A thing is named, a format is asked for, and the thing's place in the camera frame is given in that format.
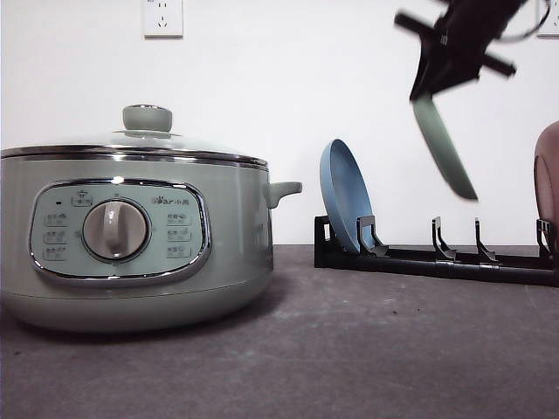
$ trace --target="black dish rack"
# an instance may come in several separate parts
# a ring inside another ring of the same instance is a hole
[[[475,220],[477,253],[451,249],[442,238],[440,217],[431,223],[433,250],[392,248],[376,236],[375,217],[357,218],[360,254],[343,249],[327,216],[314,218],[314,267],[354,271],[390,272],[436,278],[469,279],[484,282],[559,286],[556,263],[555,226],[536,221],[538,256],[500,255],[480,240],[480,221]],[[364,242],[363,232],[370,228],[376,246]]]

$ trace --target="blue plate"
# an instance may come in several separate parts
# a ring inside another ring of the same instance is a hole
[[[338,241],[346,251],[358,254],[357,218],[372,216],[373,209],[359,166],[342,140],[330,142],[322,152],[321,190]],[[370,229],[363,232],[363,240],[375,245]]]

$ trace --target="lid handle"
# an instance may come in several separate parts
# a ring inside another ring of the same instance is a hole
[[[168,133],[173,125],[173,113],[156,105],[131,105],[122,109],[122,121],[128,130]]]

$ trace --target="electrical socket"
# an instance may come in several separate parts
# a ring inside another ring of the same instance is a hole
[[[143,0],[146,38],[183,37],[183,0]]]
[[[538,8],[539,18],[546,9]],[[538,31],[538,38],[559,38],[559,0],[551,0],[551,11],[543,26]]]

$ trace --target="pot side handle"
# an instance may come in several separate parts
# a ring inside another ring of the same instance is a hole
[[[278,206],[281,198],[292,194],[300,194],[302,190],[303,184],[301,182],[270,183],[264,194],[266,204],[272,210]]]

